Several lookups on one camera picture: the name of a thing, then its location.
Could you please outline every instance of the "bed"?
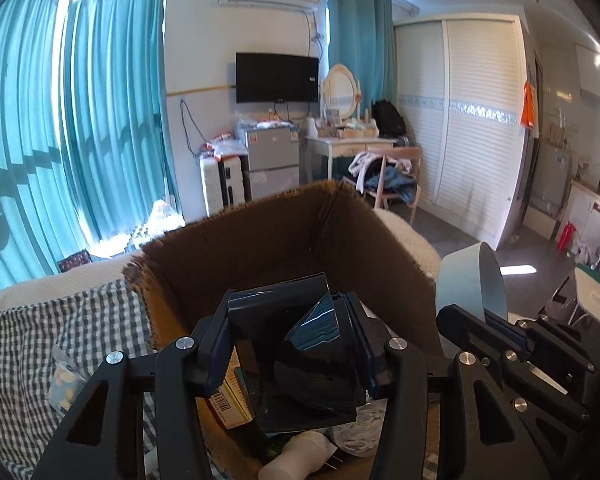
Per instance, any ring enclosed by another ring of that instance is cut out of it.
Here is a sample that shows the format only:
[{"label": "bed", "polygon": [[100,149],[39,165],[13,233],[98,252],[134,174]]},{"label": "bed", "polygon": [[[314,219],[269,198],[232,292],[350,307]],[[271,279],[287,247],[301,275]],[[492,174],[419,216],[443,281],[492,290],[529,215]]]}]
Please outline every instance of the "bed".
[{"label": "bed", "polygon": [[[384,210],[376,214],[434,280],[440,258],[431,245],[399,216]],[[61,420],[46,398],[56,368],[53,345],[87,375],[110,351],[130,357],[154,351],[144,304],[123,277],[133,257],[126,254],[0,291],[0,479],[9,478],[6,468],[13,478],[28,480]],[[143,411],[148,452],[155,447],[150,394]],[[215,467],[212,472],[216,479],[225,478]]]}]

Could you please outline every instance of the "orange cloth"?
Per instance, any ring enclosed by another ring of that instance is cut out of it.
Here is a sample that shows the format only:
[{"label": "orange cloth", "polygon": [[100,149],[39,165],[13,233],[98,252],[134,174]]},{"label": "orange cloth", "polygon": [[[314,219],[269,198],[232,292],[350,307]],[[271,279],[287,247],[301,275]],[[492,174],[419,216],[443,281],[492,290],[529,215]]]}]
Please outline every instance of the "orange cloth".
[{"label": "orange cloth", "polygon": [[536,107],[534,105],[534,91],[529,82],[525,83],[525,105],[522,108],[522,120],[520,123],[525,128],[536,126]]}]

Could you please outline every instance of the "checkered blanket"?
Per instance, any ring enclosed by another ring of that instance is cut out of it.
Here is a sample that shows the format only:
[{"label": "checkered blanket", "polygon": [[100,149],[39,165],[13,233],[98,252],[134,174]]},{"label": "checkered blanket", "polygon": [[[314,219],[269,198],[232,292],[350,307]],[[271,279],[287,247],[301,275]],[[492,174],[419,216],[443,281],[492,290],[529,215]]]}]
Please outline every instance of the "checkered blanket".
[{"label": "checkered blanket", "polygon": [[[0,460],[18,480],[28,480],[61,416],[47,393],[57,344],[87,374],[120,350],[137,357],[152,350],[140,297],[123,280],[60,300],[0,311]],[[154,400],[145,394],[144,451],[156,445]],[[226,477],[212,465],[218,480]]]}]

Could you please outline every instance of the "teal curtain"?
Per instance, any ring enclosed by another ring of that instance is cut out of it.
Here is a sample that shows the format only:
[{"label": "teal curtain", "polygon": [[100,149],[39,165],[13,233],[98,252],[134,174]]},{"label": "teal curtain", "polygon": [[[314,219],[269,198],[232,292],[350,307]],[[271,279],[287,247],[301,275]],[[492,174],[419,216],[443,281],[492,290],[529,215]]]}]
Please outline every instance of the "teal curtain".
[{"label": "teal curtain", "polygon": [[54,128],[57,10],[58,0],[0,8],[0,289],[54,274],[86,246]]},{"label": "teal curtain", "polygon": [[61,71],[62,155],[94,240],[175,195],[166,128],[163,0],[72,0]]},{"label": "teal curtain", "polygon": [[360,81],[361,108],[396,102],[396,56],[391,0],[327,0],[329,65],[343,64]]}]

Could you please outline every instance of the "white table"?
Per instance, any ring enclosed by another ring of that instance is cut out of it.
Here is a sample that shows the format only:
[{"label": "white table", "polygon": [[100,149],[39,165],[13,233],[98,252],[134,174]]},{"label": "white table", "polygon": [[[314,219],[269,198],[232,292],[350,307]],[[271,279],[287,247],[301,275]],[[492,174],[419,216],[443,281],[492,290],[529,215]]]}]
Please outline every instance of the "white table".
[{"label": "white table", "polygon": [[582,269],[575,269],[578,304],[591,317],[600,323],[600,284]]},{"label": "white table", "polygon": [[[340,156],[356,156],[369,148],[390,148],[393,139],[377,139],[373,137],[358,137],[355,139],[333,139],[331,137],[307,137],[308,152],[317,153],[329,158],[327,164],[327,178],[333,178],[333,159]],[[306,160],[306,179],[309,184],[314,181],[309,157]]]}]

